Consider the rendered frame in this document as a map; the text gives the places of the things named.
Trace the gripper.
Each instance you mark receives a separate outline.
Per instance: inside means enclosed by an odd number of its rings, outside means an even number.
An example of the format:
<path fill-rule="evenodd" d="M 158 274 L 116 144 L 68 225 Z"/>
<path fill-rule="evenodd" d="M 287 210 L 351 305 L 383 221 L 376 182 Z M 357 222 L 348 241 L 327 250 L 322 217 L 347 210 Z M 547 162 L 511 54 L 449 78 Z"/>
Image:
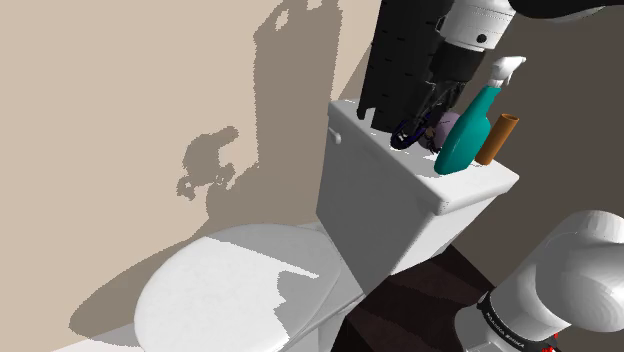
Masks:
<path fill-rule="evenodd" d="M 465 83 L 473 78 L 486 55 L 485 51 L 474 51 L 445 41 L 429 42 L 426 52 L 430 58 L 430 74 L 414 94 L 414 133 L 437 126 L 442 116 L 454 107 Z M 445 86 L 445 81 L 461 83 Z"/>

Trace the purple round object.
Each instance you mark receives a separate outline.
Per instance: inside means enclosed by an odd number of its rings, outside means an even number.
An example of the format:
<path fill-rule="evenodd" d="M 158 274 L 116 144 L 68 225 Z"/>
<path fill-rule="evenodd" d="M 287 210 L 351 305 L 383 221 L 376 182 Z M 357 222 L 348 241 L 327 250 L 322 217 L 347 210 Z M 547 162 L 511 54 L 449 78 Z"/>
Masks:
<path fill-rule="evenodd" d="M 459 117 L 458 113 L 446 112 L 435 127 L 425 130 L 419 139 L 419 145 L 433 153 L 439 152 Z"/>

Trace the teal spray bottle white trigger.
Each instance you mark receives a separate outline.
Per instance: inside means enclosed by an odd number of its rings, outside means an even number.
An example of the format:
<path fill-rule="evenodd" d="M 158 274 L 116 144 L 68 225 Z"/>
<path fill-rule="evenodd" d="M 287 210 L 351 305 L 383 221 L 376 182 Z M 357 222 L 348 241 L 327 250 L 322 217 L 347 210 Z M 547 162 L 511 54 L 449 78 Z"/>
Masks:
<path fill-rule="evenodd" d="M 491 123 L 487 113 L 503 85 L 525 61 L 524 56 L 506 56 L 492 64 L 486 85 L 479 91 L 448 133 L 434 164 L 434 171 L 447 175 L 466 169 L 485 143 Z"/>

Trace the dark blue looped object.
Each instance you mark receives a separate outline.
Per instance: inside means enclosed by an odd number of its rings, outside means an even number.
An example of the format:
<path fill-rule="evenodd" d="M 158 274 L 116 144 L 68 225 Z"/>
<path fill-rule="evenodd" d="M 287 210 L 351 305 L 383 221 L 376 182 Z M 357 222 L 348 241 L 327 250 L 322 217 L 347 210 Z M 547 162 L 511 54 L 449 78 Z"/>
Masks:
<path fill-rule="evenodd" d="M 428 115 L 403 120 L 392 133 L 390 146 L 404 150 L 418 142 L 428 128 L 428 120 Z"/>

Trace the black tall perforated container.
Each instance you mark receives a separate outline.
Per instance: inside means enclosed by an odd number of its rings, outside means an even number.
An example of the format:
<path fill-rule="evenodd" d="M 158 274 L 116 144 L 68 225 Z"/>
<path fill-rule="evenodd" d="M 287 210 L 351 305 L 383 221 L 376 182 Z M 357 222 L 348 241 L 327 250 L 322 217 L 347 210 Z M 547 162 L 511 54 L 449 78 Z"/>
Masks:
<path fill-rule="evenodd" d="M 357 116 L 374 110 L 371 127 L 392 132 L 415 88 L 426 80 L 441 36 L 438 21 L 455 0 L 382 0 Z"/>

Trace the brown cardboard tube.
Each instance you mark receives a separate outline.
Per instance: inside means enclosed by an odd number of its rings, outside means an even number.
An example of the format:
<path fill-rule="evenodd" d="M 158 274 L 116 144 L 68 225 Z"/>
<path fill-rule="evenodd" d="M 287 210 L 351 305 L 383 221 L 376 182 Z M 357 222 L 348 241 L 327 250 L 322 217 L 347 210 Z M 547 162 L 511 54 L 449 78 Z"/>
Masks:
<path fill-rule="evenodd" d="M 480 165 L 489 165 L 500 151 L 502 145 L 505 143 L 518 121 L 519 118 L 514 115 L 506 113 L 501 114 L 477 153 L 475 161 Z"/>

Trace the white toilet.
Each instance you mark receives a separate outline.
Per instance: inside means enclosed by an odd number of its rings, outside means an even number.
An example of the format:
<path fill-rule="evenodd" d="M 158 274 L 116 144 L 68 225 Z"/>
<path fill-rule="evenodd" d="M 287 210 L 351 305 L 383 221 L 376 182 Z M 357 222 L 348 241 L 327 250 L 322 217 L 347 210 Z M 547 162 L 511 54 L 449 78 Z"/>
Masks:
<path fill-rule="evenodd" d="M 449 175 L 328 107 L 317 221 L 247 224 L 199 238 L 137 301 L 143 352 L 330 352 L 345 316 L 392 274 L 440 254 L 517 175 L 500 163 Z"/>

